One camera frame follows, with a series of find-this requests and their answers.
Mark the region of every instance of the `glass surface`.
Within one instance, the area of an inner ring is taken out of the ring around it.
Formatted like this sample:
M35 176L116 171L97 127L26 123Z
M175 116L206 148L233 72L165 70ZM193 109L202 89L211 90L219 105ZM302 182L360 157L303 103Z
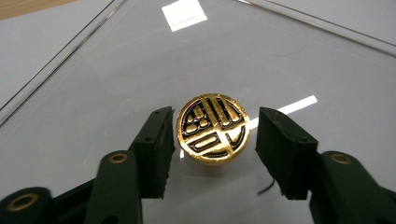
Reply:
M287 201L278 185L257 195L272 181L254 151L259 107L289 114L319 152L348 153L396 190L395 74L388 54L260 7L128 0L1 127L0 197L64 193L128 149L153 110L171 105L175 123L191 98L218 92L253 120L247 148L208 166L175 137L164 199L143 200L145 223L313 223L308 201Z
M122 2L75 2L2 21L0 126Z
M396 56L396 3L393 1L239 0L317 26Z

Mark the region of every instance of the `round gold emblem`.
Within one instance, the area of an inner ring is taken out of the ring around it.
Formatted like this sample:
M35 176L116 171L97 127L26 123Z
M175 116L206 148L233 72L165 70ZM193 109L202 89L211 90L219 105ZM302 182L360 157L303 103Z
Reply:
M177 139L198 161L223 163L248 143L248 114L228 96L209 93L190 100L177 117Z

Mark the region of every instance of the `gray table surface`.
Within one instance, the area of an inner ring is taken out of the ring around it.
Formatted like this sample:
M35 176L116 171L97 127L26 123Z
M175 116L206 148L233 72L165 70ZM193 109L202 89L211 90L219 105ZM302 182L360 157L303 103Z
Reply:
M315 96L290 113L319 152L353 155L396 190L396 60L337 35L236 1L201 0L206 21L172 32L162 8L133 1L100 28L0 129L0 198L42 186L53 196L95 177L107 153L127 149L149 113L219 92L251 119ZM171 164L163 200L144 200L145 223L312 223L254 151L234 161Z

